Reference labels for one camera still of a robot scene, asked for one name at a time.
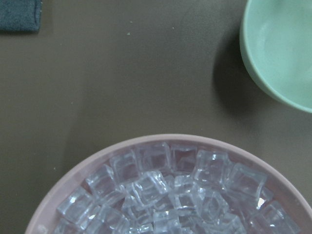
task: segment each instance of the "folded fabric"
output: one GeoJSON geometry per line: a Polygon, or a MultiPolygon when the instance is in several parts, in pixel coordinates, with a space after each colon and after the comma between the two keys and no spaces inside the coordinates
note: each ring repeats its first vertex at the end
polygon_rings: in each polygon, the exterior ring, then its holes
{"type": "Polygon", "coordinates": [[[38,31],[41,0],[0,0],[0,31],[38,31]]]}

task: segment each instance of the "mint green bowl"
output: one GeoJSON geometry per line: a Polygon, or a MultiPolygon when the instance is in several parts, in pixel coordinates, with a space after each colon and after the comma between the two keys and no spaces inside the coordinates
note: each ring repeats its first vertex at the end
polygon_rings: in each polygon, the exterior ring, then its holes
{"type": "Polygon", "coordinates": [[[312,1],[249,0],[240,51],[268,95],[312,113],[312,1]]]}

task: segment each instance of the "pink bowl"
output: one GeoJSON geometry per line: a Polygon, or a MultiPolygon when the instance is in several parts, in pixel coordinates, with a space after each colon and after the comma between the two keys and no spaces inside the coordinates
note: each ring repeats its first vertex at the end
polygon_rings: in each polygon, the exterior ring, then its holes
{"type": "Polygon", "coordinates": [[[277,170],[256,156],[222,141],[202,136],[163,134],[134,138],[103,149],[88,157],[60,179],[48,192],[35,211],[26,234],[50,234],[59,219],[57,206],[77,187],[83,180],[98,169],[114,155],[127,151],[135,145],[149,142],[166,141],[168,143],[187,143],[202,149],[228,152],[234,162],[241,162],[253,169],[268,175],[266,186],[274,192],[285,211],[298,224],[302,234],[310,234],[312,230],[312,209],[299,193],[299,191],[277,170]]]}

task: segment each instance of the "dark tabletop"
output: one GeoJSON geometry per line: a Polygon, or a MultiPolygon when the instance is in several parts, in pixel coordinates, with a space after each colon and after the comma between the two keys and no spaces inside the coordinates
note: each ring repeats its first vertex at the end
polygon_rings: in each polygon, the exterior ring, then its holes
{"type": "Polygon", "coordinates": [[[312,115],[250,79],[245,0],[44,1],[38,34],[0,33],[0,233],[23,233],[91,154],[160,133],[263,159],[312,204],[312,115]]]}

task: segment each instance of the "bowl of ice cubes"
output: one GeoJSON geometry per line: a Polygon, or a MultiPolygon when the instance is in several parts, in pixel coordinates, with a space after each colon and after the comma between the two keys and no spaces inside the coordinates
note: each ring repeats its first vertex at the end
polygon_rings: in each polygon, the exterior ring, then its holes
{"type": "Polygon", "coordinates": [[[95,153],[38,206],[26,234],[310,234],[312,209],[270,165],[230,144],[143,136],[95,153]]]}

